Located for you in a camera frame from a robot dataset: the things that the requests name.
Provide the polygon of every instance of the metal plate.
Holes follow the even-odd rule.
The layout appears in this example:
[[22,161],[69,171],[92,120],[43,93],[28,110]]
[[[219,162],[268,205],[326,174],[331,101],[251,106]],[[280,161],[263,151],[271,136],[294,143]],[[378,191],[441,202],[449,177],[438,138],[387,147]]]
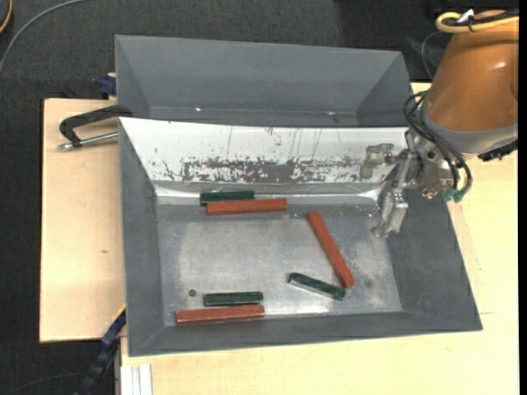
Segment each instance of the metal plate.
[[[262,291],[266,318],[299,314],[361,314],[401,309],[388,248],[370,228],[375,204],[290,204],[285,215],[207,217],[202,207],[157,206],[165,325],[178,309],[200,309],[209,292]],[[300,272],[339,286],[305,216],[318,211],[356,285],[343,300],[287,284]],[[195,290],[197,296],[190,296]]]

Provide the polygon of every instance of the red stick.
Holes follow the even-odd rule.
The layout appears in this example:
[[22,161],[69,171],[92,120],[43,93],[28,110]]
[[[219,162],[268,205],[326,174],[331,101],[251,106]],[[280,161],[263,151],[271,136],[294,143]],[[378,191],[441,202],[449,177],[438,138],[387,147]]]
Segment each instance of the red stick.
[[355,278],[353,278],[346,261],[344,261],[342,254],[340,254],[320,214],[318,212],[311,212],[307,216],[307,220],[343,288],[353,286],[355,284]]
[[245,201],[220,201],[207,203],[207,215],[254,214],[258,212],[283,212],[287,199],[251,199]]
[[197,323],[231,322],[262,318],[264,315],[265,309],[261,304],[211,307],[206,309],[180,310],[175,314],[175,323],[177,325],[190,325]]

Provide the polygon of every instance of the black cable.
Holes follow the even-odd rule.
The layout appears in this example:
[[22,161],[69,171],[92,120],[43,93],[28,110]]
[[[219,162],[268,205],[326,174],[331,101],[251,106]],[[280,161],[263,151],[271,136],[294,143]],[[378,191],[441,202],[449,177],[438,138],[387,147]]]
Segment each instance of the black cable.
[[26,384],[24,384],[22,386],[19,386],[18,388],[14,388],[11,391],[2,392],[2,393],[0,393],[0,395],[12,395],[13,393],[18,393],[20,391],[23,391],[26,388],[29,388],[29,387],[34,386],[34,385],[39,384],[39,383],[48,382],[50,380],[55,380],[55,379],[78,377],[78,376],[82,376],[82,375],[83,375],[83,373],[56,374],[55,376],[49,376],[48,378],[34,380],[33,382],[26,383]]
[[[443,155],[443,158],[445,159],[446,163],[449,166],[450,173],[452,174],[452,180],[453,180],[452,188],[453,189],[457,189],[457,186],[458,186],[457,172],[456,172],[455,165],[452,162],[452,159],[450,158],[450,155],[449,155],[448,151],[441,144],[439,144],[439,142],[437,141],[437,135],[432,130],[430,130],[429,128],[427,128],[427,130],[423,129],[422,127],[426,127],[424,124],[418,125],[411,118],[411,115],[419,108],[419,105],[421,105],[422,101],[424,100],[424,98],[425,98],[424,95],[426,95],[426,93],[420,92],[418,94],[410,96],[404,102],[404,105],[403,105],[404,117],[406,118],[406,121],[408,122],[410,127],[413,130],[415,130],[415,132],[419,136],[421,136],[423,139],[428,140],[428,141],[430,141],[430,142],[432,142],[432,143],[437,145],[439,151],[441,152],[441,154]],[[415,101],[415,105],[412,107],[412,109],[410,111],[408,111],[408,104],[412,100]]]
[[427,75],[428,77],[430,77],[430,79],[432,80],[434,78],[434,75],[432,75],[431,73],[431,70],[430,68],[428,67],[428,63],[427,63],[427,60],[425,58],[425,48],[427,46],[427,43],[428,43],[428,40],[433,37],[433,36],[436,36],[436,35],[439,35],[439,34],[442,34],[443,31],[442,30],[436,30],[434,32],[431,32],[430,34],[428,34],[428,36],[421,42],[421,61],[422,61],[422,65],[424,66],[425,70],[427,71]]
[[37,22],[39,19],[43,18],[44,16],[52,13],[52,12],[55,12],[59,9],[62,9],[63,7],[69,7],[69,6],[72,6],[74,4],[78,4],[78,3],[83,3],[83,2],[93,2],[95,0],[70,0],[68,2],[64,2],[64,3],[60,3],[56,6],[53,6],[53,7],[50,7],[49,9],[46,9],[44,10],[43,12],[39,13],[38,15],[36,15],[35,17],[33,17],[30,21],[28,21],[24,26],[22,26],[18,32],[15,34],[15,36],[13,36],[11,42],[9,43],[9,45],[7,46],[6,48],[6,51],[2,57],[2,59],[0,59],[0,77],[2,76],[2,71],[6,65],[6,61],[7,61],[7,56],[9,55],[9,53],[11,52],[12,48],[15,46],[16,42],[18,41],[18,39],[21,37],[21,35],[26,32],[26,30],[31,26],[33,25],[35,22]]

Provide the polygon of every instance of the cable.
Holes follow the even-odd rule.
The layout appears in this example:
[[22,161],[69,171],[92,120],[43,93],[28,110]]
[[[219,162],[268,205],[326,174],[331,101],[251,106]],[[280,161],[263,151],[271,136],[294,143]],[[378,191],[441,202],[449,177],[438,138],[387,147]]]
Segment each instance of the cable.
[[468,25],[461,23],[458,25],[447,25],[445,21],[457,21],[461,15],[457,12],[447,12],[438,16],[436,19],[436,27],[438,30],[448,32],[450,34],[457,34],[459,32],[478,32],[479,30],[487,30],[499,25],[505,25],[507,23],[515,22],[520,19],[520,16],[516,16],[515,12],[511,14],[503,14],[502,16],[490,16],[489,19],[472,20]]
[[13,393],[20,392],[20,391],[28,388],[29,386],[33,386],[33,385],[36,385],[36,384],[39,384],[39,383],[43,383],[43,382],[48,382],[49,380],[63,379],[63,378],[72,378],[72,377],[78,377],[78,376],[82,376],[82,375],[83,375],[83,373],[57,374],[55,376],[49,376],[48,378],[34,380],[33,382],[26,383],[26,384],[24,384],[22,386],[19,386],[18,388],[12,389],[11,391],[2,392],[2,393],[0,393],[0,395],[12,395]]
[[430,33],[422,42],[421,42],[421,61],[422,61],[422,65],[424,66],[425,70],[427,71],[427,75],[430,77],[430,79],[432,80],[434,78],[434,75],[432,75],[431,73],[431,70],[430,68],[428,67],[428,63],[427,63],[427,60],[425,58],[425,47],[427,46],[427,42],[428,40],[432,37],[432,36],[435,36],[435,35],[439,35],[439,34],[442,34],[443,31],[442,30],[436,30],[432,33]]
[[[439,151],[441,152],[441,154],[443,155],[443,158],[445,159],[446,163],[448,164],[449,166],[449,169],[450,169],[450,173],[452,174],[452,180],[453,180],[453,183],[452,183],[452,189],[453,190],[457,190],[457,186],[458,186],[458,177],[457,177],[457,173],[456,173],[456,169],[455,169],[455,165],[454,163],[452,162],[452,159],[450,158],[450,155],[448,154],[448,151],[441,145],[441,144],[438,144],[437,142],[437,135],[430,129],[428,130],[424,130],[421,126],[419,126],[412,118],[411,118],[411,115],[416,111],[416,109],[419,107],[419,105],[421,105],[421,103],[423,102],[423,100],[425,99],[425,96],[426,96],[426,92],[419,92],[415,95],[412,95],[410,96],[404,103],[403,105],[403,113],[404,113],[404,117],[406,118],[406,121],[408,122],[408,124],[413,128],[413,130],[416,131],[416,133],[421,136],[423,139],[426,139],[434,144],[437,145],[437,148],[439,149]],[[415,105],[413,106],[413,108],[408,111],[408,104],[414,100],[415,101]]]
[[13,36],[11,42],[9,43],[9,45],[7,46],[6,48],[6,51],[2,57],[2,59],[0,60],[0,77],[2,76],[2,72],[3,72],[3,69],[6,65],[6,61],[7,61],[7,56],[9,55],[9,53],[11,52],[12,48],[15,46],[16,42],[18,41],[18,39],[21,37],[21,35],[26,32],[26,30],[32,26],[35,22],[37,22],[39,19],[43,18],[44,16],[52,13],[52,12],[55,12],[59,9],[62,9],[64,7],[69,7],[69,6],[72,6],[74,4],[78,4],[78,3],[84,3],[84,2],[93,2],[95,0],[70,0],[68,2],[64,2],[64,3],[60,3],[56,6],[53,6],[53,7],[50,7],[49,9],[46,9],[45,11],[39,13],[38,15],[36,15],[35,17],[33,17],[30,21],[28,21],[24,26],[22,26],[18,32]]

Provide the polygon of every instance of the black carpet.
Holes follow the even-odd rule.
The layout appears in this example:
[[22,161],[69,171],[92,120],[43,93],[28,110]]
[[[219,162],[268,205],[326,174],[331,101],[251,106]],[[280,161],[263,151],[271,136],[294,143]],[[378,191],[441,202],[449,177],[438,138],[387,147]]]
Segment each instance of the black carpet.
[[[67,0],[14,1],[0,56],[31,17]],[[0,77],[0,395],[71,393],[97,354],[96,342],[38,344],[40,101],[101,98],[97,84],[114,70],[115,34],[392,49],[403,53],[413,81],[429,81],[424,63],[433,75],[449,38],[430,36],[422,52],[437,11],[518,6],[519,0],[105,0],[33,25]],[[96,393],[112,387],[110,374]]]

